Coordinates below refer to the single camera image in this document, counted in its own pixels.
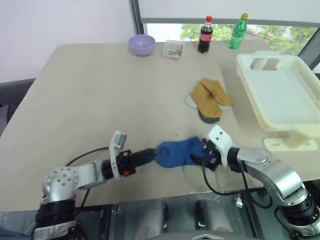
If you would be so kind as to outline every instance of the coca-cola bottle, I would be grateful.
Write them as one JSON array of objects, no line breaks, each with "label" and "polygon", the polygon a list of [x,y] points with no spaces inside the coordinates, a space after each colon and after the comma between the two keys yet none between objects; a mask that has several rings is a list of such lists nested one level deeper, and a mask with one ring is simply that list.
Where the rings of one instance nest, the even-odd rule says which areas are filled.
[{"label": "coca-cola bottle", "polygon": [[214,31],[212,20],[212,16],[207,16],[205,18],[205,24],[201,27],[198,51],[202,54],[209,51],[212,32]]}]

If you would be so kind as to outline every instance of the beige table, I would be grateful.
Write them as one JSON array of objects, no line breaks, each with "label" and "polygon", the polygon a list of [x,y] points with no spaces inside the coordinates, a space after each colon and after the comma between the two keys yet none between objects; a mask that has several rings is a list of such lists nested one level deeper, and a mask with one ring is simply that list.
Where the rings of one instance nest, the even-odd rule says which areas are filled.
[{"label": "beige table", "polygon": [[[264,42],[245,41],[239,50],[212,42],[204,55],[188,43],[180,61],[161,58],[161,48],[158,44],[149,57],[128,53],[126,44],[71,44],[55,50],[0,138],[0,211],[37,209],[47,174],[107,146],[114,130],[127,133],[125,149],[132,151],[204,137],[212,125],[184,103],[202,77],[219,80],[232,97],[234,105],[223,111],[219,125],[239,147],[261,147],[263,138],[272,136],[259,127],[235,75],[236,55],[266,50]],[[320,178],[319,151],[275,156],[304,180]],[[108,152],[98,152],[78,164],[108,157]],[[222,167],[208,172],[208,178],[217,190],[243,188],[240,175]],[[260,186],[257,181],[250,185]],[[92,189],[86,205],[206,191],[199,166],[166,169],[152,162],[137,168],[135,175]],[[78,204],[83,195],[77,194]]]}]

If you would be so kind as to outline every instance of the red bottle cap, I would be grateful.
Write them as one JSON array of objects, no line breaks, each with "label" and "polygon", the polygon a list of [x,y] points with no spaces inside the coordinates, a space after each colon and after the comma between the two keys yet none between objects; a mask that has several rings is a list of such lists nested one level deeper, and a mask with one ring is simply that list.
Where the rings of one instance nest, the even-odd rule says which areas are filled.
[{"label": "red bottle cap", "polygon": [[213,20],[212,16],[207,16],[207,17],[205,18],[205,21],[206,21],[207,23],[212,23],[212,20]]}]

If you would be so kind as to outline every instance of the bottle label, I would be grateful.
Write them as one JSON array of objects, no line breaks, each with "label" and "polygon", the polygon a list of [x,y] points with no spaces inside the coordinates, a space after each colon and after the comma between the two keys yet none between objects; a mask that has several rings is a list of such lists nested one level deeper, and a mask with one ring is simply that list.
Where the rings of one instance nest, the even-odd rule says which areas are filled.
[{"label": "bottle label", "polygon": [[237,30],[233,30],[232,36],[236,37],[236,38],[242,38],[245,35],[245,31],[237,31]]},{"label": "bottle label", "polygon": [[212,34],[204,34],[204,33],[200,34],[200,40],[204,42],[210,42],[211,37],[212,37]]}]

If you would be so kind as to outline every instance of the plastic box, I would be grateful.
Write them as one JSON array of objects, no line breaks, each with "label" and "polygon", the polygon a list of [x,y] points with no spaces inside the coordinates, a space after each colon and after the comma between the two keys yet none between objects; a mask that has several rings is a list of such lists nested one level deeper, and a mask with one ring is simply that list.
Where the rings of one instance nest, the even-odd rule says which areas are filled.
[{"label": "plastic box", "polygon": [[183,56],[185,48],[184,41],[167,40],[162,49],[165,58],[179,60]]},{"label": "plastic box", "polygon": [[273,51],[239,54],[240,76],[260,126],[288,132],[288,138],[266,138],[270,151],[312,151],[320,138],[320,81],[305,62]]}]

